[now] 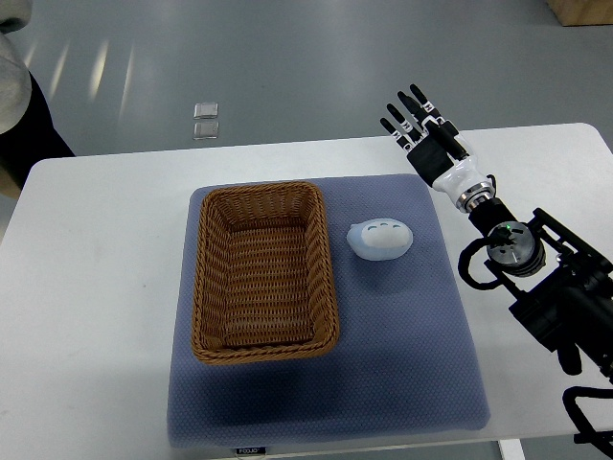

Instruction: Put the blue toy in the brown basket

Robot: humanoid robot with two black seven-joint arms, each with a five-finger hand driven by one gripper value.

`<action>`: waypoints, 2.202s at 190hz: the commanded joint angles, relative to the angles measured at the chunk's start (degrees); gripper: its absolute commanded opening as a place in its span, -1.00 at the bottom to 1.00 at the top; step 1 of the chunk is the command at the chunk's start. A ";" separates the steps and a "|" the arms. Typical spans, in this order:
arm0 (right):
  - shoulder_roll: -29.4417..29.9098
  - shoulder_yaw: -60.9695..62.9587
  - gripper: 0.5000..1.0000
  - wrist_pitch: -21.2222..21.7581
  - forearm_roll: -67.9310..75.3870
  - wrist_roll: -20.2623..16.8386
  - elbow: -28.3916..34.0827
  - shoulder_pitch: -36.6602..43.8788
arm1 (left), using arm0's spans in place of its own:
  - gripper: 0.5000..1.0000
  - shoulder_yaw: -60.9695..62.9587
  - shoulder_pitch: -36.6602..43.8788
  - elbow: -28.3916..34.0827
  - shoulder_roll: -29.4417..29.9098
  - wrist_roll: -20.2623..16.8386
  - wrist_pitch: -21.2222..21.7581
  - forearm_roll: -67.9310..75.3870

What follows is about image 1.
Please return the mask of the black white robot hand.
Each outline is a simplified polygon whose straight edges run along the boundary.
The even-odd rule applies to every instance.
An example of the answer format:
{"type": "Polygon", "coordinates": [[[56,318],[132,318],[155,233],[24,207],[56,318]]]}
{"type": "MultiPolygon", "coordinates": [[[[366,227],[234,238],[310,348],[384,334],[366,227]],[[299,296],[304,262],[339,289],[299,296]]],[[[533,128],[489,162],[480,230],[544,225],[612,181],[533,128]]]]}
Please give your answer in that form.
{"type": "Polygon", "coordinates": [[[492,180],[479,171],[476,156],[468,155],[465,147],[456,139],[459,131],[449,121],[443,121],[438,108],[416,84],[411,83],[410,90],[412,96],[398,91],[397,97],[424,135],[429,133],[425,125],[427,117],[430,115],[437,121],[433,127],[435,140],[427,136],[413,146],[421,139],[421,132],[391,103],[386,105],[388,112],[411,140],[386,118],[380,118],[379,122],[407,151],[406,157],[421,179],[433,190],[445,193],[452,203],[471,203],[479,197],[492,198],[492,180]]]}

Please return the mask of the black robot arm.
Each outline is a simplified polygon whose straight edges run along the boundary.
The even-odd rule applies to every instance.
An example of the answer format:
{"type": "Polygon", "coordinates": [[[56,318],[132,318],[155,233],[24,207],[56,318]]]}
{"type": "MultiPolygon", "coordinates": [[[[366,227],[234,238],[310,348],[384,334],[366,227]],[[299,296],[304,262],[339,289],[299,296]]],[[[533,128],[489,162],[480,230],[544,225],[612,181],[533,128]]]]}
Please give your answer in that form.
{"type": "Polygon", "coordinates": [[[381,125],[425,184],[480,234],[459,256],[460,277],[481,291],[505,288],[515,299],[513,317],[557,354],[566,374],[580,374],[589,357],[610,379],[612,263],[540,208],[517,219],[498,197],[494,175],[479,171],[463,135],[422,91],[411,85],[397,97],[381,125]]]}

